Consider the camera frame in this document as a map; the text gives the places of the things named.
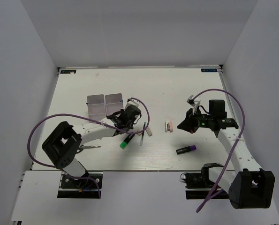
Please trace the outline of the green black highlighter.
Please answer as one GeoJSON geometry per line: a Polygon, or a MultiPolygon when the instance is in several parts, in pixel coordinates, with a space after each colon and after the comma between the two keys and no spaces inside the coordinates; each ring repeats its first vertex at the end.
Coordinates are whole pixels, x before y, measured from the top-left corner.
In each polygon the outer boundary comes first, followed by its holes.
{"type": "Polygon", "coordinates": [[[133,139],[135,135],[132,134],[132,135],[128,135],[124,140],[123,142],[120,144],[120,148],[121,149],[125,149],[128,145],[128,143],[133,139]]]}

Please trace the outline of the green gel pen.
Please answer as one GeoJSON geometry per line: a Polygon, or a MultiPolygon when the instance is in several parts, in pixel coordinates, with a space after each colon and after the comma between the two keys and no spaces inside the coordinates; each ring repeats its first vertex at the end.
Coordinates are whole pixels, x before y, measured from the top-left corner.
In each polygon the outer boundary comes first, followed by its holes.
{"type": "Polygon", "coordinates": [[[143,132],[142,132],[142,134],[141,134],[141,139],[140,139],[140,147],[142,147],[142,146],[143,146],[143,140],[144,140],[144,130],[145,130],[145,128],[146,128],[146,122],[144,122],[144,124],[143,124],[143,132]]]}

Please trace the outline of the purple black highlighter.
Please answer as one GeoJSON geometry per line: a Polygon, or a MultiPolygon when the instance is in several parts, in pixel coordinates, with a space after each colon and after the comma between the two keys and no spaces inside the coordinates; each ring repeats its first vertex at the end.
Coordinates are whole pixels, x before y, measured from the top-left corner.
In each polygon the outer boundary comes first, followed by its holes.
{"type": "Polygon", "coordinates": [[[184,153],[188,153],[191,151],[195,151],[196,150],[196,146],[195,145],[191,145],[191,146],[187,146],[187,147],[183,147],[180,149],[176,150],[176,154],[180,155],[180,154],[184,154],[184,153]]]}

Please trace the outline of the grey eraser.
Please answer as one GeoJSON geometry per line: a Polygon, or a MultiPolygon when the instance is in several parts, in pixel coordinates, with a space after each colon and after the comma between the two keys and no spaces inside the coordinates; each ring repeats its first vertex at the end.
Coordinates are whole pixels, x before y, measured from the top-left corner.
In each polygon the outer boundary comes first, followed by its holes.
{"type": "Polygon", "coordinates": [[[145,131],[146,131],[146,133],[147,133],[148,136],[152,136],[152,135],[153,135],[153,134],[152,134],[152,131],[150,130],[149,127],[147,127],[145,131]]]}

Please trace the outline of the black handled scissors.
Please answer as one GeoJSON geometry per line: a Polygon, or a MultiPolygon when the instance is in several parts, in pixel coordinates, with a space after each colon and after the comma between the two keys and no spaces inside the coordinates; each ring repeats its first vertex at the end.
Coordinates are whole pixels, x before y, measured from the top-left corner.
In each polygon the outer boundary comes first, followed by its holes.
{"type": "Polygon", "coordinates": [[[84,146],[81,145],[78,150],[77,150],[77,154],[81,153],[83,150],[88,150],[88,149],[96,149],[96,148],[101,148],[101,146],[99,145],[89,145],[89,146],[84,146]]]}

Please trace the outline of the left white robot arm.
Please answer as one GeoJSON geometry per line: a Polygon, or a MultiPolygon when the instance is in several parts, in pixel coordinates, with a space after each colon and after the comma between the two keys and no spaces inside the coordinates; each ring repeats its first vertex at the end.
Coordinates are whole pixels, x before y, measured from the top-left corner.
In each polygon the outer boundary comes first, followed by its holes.
{"type": "Polygon", "coordinates": [[[55,168],[72,176],[73,183],[78,187],[84,187],[88,183],[88,175],[85,167],[75,157],[79,147],[97,139],[128,132],[140,115],[141,110],[137,106],[129,105],[97,124],[73,126],[63,121],[43,142],[42,149],[55,168]]]}

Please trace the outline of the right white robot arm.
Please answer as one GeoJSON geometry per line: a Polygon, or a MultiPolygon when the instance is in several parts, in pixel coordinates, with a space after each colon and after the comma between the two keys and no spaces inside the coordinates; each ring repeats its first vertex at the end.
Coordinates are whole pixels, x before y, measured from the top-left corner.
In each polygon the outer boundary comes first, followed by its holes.
{"type": "Polygon", "coordinates": [[[212,198],[228,194],[235,209],[267,209],[271,205],[275,177],[264,170],[252,157],[245,142],[239,138],[239,126],[227,117],[224,100],[210,100],[209,111],[201,112],[200,100],[188,99],[192,106],[178,129],[195,133],[199,128],[209,128],[225,148],[234,167],[224,171],[219,163],[204,164],[200,173],[185,172],[181,180],[187,189],[213,188],[212,198]]]}

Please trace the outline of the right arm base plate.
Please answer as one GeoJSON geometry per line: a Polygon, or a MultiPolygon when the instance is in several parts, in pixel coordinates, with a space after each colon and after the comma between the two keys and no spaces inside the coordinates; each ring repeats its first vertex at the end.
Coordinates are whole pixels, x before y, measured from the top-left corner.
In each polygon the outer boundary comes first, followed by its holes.
{"type": "Polygon", "coordinates": [[[209,180],[209,169],[213,167],[223,167],[223,165],[204,164],[198,173],[184,172],[180,175],[181,181],[185,183],[187,200],[204,199],[208,195],[214,185],[214,182],[209,180]]]}

